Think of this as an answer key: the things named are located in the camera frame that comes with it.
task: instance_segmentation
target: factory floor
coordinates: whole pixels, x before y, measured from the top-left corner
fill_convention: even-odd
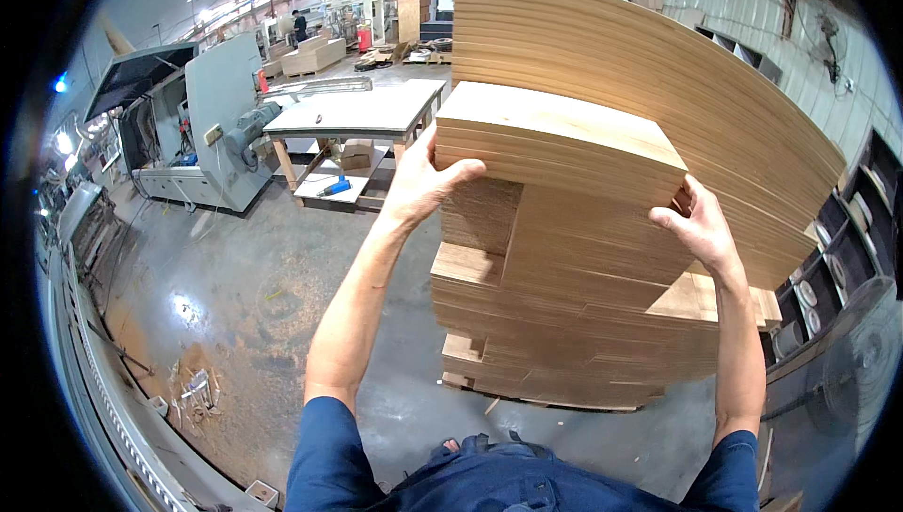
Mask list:
[[[352,60],[317,78],[354,75]],[[367,75],[389,86],[450,79],[451,67],[395,65]],[[260,479],[284,503],[310,339],[376,214],[302,208],[285,181],[268,182],[241,216],[145,202],[130,182],[111,196],[119,216],[135,221],[102,271],[112,289],[95,292],[101,311],[108,295],[107,328],[154,367],[152,377],[132,368],[148,395],[173,398],[185,370],[215,372],[222,414],[191,426],[171,412],[170,422],[234,482]],[[507,431],[517,430],[565,461],[683,497],[711,450],[714,381],[672,386],[635,414],[505,400],[487,414],[492,398],[437,384],[445,333],[435,323],[429,271],[440,239],[434,215],[404,247],[357,395],[357,424],[377,482],[385,489],[399,483],[448,437],[482,432],[507,441]]]

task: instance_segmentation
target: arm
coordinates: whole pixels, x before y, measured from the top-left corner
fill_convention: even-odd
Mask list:
[[[354,414],[355,395],[377,337],[398,253],[411,231],[439,207],[456,184],[486,172],[486,166],[476,159],[464,159],[437,172],[432,164],[435,137],[433,124],[404,153],[382,212],[320,320],[307,355],[304,404],[317,396],[332,396]]]
[[[677,198],[688,218],[667,208],[652,209],[649,218],[676,234],[715,281],[720,333],[714,448],[729,433],[758,433],[765,405],[765,357],[746,273],[717,197],[687,175]]]

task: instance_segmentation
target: curved wooden panel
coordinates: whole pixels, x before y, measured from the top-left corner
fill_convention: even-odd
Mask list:
[[[547,28],[531,26],[547,17]],[[751,284],[777,287],[843,157],[769,80],[700,34],[621,0],[455,0],[452,80],[534,89],[661,127],[719,195]]]

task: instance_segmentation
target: industrial machine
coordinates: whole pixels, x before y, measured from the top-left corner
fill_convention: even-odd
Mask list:
[[[196,43],[118,56],[107,67],[85,122],[114,112],[135,186],[152,197],[243,212],[272,172],[248,146],[278,116],[258,100],[254,33],[203,54]]]

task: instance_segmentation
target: worker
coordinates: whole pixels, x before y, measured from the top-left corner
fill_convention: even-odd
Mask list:
[[[385,494],[374,482],[355,423],[386,289],[411,232],[459,184],[486,167],[463,159],[436,171],[435,125],[399,162],[383,210],[310,343],[300,438],[284,510],[759,510],[756,453],[765,402],[765,360],[746,275],[715,195],[687,175],[684,213],[649,218],[689,247],[715,282],[719,317],[713,450],[677,505],[625,482],[583,471],[547,447],[487,443],[484,434],[446,440],[429,461]]]
[[[307,40],[307,19],[298,10],[292,10],[294,17],[294,49],[298,49],[298,44]]]

